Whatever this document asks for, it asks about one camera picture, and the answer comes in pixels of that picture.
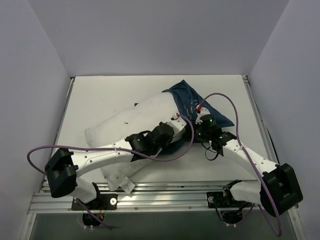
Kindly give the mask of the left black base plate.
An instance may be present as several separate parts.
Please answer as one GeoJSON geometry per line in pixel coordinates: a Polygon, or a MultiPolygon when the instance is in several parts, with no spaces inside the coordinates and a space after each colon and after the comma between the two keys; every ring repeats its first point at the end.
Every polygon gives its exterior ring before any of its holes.
{"type": "Polygon", "coordinates": [[[99,194],[97,198],[90,202],[80,201],[88,210],[116,210],[118,204],[118,195],[115,193],[99,194]]]}

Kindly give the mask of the aluminium mounting rail frame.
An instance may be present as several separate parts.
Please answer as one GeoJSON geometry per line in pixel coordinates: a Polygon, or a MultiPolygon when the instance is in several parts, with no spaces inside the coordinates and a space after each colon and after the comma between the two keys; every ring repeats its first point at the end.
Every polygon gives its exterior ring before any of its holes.
{"type": "MultiPolygon", "coordinates": [[[[77,76],[71,82],[56,143],[89,147],[85,129],[139,102],[186,81],[208,103],[239,127],[241,141],[265,158],[275,155],[262,133],[260,117],[242,75],[134,75],[77,76]]],[[[130,193],[117,189],[116,210],[107,210],[105,223],[114,230],[83,227],[81,211],[73,211],[72,198],[52,198],[47,182],[36,193],[30,212],[36,214],[30,235],[33,240],[274,240],[273,217],[264,218],[255,207],[246,208],[246,219],[228,226],[207,205],[206,193],[253,176],[225,157],[213,159],[200,144],[184,144],[164,162],[151,161],[130,180],[130,193]]]]}

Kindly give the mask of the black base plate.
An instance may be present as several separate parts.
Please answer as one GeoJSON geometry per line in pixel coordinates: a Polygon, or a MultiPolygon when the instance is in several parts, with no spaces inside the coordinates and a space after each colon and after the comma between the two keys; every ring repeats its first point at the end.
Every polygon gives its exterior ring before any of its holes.
{"type": "Polygon", "coordinates": [[[227,196],[223,191],[210,191],[206,193],[207,206],[209,208],[247,208],[252,204],[246,201],[234,200],[227,196]]]}
{"type": "Polygon", "coordinates": [[[116,210],[118,204],[118,195],[115,193],[99,194],[97,198],[90,202],[80,201],[88,210],[116,210]]]}

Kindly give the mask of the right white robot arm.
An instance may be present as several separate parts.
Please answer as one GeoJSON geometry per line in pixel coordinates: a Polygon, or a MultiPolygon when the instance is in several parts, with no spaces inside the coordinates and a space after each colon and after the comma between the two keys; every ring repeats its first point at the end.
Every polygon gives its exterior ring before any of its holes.
{"type": "Polygon", "coordinates": [[[222,189],[225,205],[256,204],[276,217],[303,200],[297,176],[289,164],[277,164],[241,144],[234,134],[222,131],[209,113],[198,116],[194,127],[198,141],[208,143],[210,150],[238,164],[256,179],[255,182],[236,179],[225,185],[222,189]]]}

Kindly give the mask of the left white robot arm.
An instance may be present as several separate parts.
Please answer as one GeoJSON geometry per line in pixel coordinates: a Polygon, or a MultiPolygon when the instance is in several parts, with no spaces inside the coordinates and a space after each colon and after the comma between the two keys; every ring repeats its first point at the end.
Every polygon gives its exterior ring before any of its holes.
{"type": "Polygon", "coordinates": [[[95,183],[82,179],[82,175],[117,163],[155,157],[172,142],[174,135],[174,128],[161,122],[152,131],[132,134],[105,146],[104,150],[70,151],[59,148],[45,166],[51,196],[72,196],[88,209],[95,210],[101,203],[100,191],[95,183]]]}

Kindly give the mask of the white pillow insert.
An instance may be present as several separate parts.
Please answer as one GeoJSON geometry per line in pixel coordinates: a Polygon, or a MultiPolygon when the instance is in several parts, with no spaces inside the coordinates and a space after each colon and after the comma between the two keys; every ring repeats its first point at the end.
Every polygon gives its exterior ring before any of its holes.
{"type": "MultiPolygon", "coordinates": [[[[158,93],[145,99],[130,110],[125,110],[84,130],[85,140],[91,148],[113,144],[132,134],[153,130],[160,122],[167,122],[178,113],[174,97],[169,92],[158,93]]],[[[122,188],[130,193],[135,184],[130,177],[151,162],[141,159],[115,163],[101,168],[111,191],[122,188]]]]}

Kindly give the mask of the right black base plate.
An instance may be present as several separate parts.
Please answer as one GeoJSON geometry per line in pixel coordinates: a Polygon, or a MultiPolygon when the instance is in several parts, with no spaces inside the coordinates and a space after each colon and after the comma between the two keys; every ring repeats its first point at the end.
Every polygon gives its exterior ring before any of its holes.
{"type": "Polygon", "coordinates": [[[209,208],[247,208],[252,204],[246,201],[234,200],[227,196],[223,191],[210,191],[206,193],[207,206],[209,208]]]}

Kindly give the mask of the blue fish-print pillowcase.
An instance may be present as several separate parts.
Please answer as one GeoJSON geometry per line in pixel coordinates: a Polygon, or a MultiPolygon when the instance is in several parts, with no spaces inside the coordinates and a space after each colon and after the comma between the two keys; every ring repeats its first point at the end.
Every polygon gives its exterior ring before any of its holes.
{"type": "MultiPolygon", "coordinates": [[[[166,147],[162,148],[157,155],[161,154],[173,154],[180,149],[185,143],[190,145],[198,142],[195,132],[195,121],[197,118],[197,105],[201,105],[209,110],[210,114],[214,116],[215,121],[221,129],[232,127],[234,123],[221,114],[218,110],[213,108],[204,98],[202,98],[185,80],[173,85],[169,89],[162,91],[161,93],[171,93],[174,101],[177,105],[179,117],[182,117],[186,121],[185,133],[182,138],[176,142],[171,142],[166,147]]],[[[156,160],[156,156],[148,156],[147,159],[156,160]]]]}

